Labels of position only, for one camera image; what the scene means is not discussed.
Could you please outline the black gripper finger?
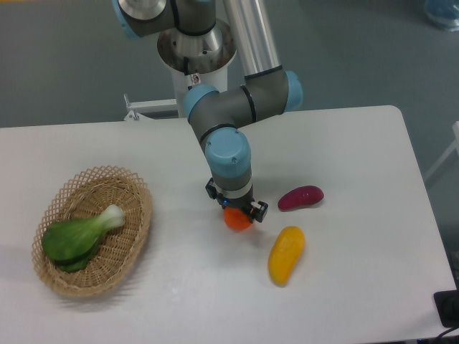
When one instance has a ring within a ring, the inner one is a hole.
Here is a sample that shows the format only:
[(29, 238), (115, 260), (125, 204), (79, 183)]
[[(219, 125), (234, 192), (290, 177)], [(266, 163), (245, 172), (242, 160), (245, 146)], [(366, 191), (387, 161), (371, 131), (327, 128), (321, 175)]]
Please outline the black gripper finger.
[(213, 178), (209, 179), (209, 181), (207, 182), (205, 186), (205, 190), (207, 194), (209, 195), (210, 199), (213, 199), (213, 200), (217, 199), (219, 192), (217, 191)]
[(268, 212), (268, 204), (263, 201), (252, 200), (249, 204), (242, 207), (242, 212), (248, 217), (249, 221), (262, 223)]

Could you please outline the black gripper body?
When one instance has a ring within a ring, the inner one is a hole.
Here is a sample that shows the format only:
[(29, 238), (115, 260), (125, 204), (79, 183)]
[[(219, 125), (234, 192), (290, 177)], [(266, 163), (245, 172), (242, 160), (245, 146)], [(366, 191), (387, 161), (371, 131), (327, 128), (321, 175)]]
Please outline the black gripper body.
[(250, 212), (252, 210), (252, 202), (254, 201), (253, 192), (249, 191), (245, 195), (237, 198), (225, 197), (222, 193), (217, 193), (217, 203), (223, 208), (239, 209), (242, 212)]

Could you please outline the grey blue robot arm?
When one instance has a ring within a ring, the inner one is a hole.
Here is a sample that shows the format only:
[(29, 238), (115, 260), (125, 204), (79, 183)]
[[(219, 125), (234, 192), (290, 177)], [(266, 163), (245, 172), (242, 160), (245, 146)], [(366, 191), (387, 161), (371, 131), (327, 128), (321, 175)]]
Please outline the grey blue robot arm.
[(177, 71), (185, 93), (181, 116), (192, 127), (211, 171), (206, 190), (223, 208), (262, 221), (268, 205), (253, 196), (246, 125), (298, 108), (303, 89), (284, 70), (264, 1), (114, 1), (128, 37), (158, 35), (163, 62)]

